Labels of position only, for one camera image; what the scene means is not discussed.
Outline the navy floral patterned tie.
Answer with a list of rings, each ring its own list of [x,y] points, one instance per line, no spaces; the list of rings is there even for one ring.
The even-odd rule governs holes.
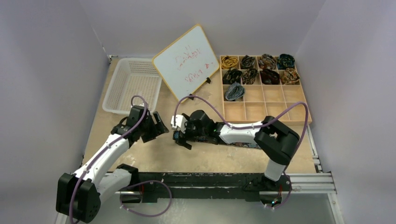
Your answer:
[[[175,140],[177,138],[185,138],[188,144],[189,144],[189,142],[201,142],[201,143],[208,143],[208,144],[214,144],[214,145],[227,145],[227,146],[233,146],[233,147],[261,149],[256,143],[244,143],[244,142],[225,143],[220,138],[218,138],[215,141],[210,141],[205,136],[188,137],[181,131],[174,131],[172,139]]]

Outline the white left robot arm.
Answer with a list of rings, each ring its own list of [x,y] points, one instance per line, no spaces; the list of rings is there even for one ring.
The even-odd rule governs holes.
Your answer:
[[[135,142],[148,142],[168,133],[158,112],[150,113],[143,106],[133,106],[130,114],[112,128],[111,134],[100,150],[73,174],[64,173],[58,180],[56,211],[84,223],[97,215],[101,203],[116,191],[141,189],[143,185],[162,181],[141,181],[139,170],[121,164],[111,175],[106,175],[115,161]]]

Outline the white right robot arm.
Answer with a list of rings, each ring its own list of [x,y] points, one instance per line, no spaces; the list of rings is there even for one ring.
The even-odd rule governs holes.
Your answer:
[[[192,148],[189,142],[261,149],[269,157],[262,177],[263,186],[269,190],[280,185],[281,175],[300,144],[300,136],[273,116],[251,124],[232,124],[215,122],[203,110],[197,110],[191,115],[172,116],[170,124],[174,141],[187,149]]]

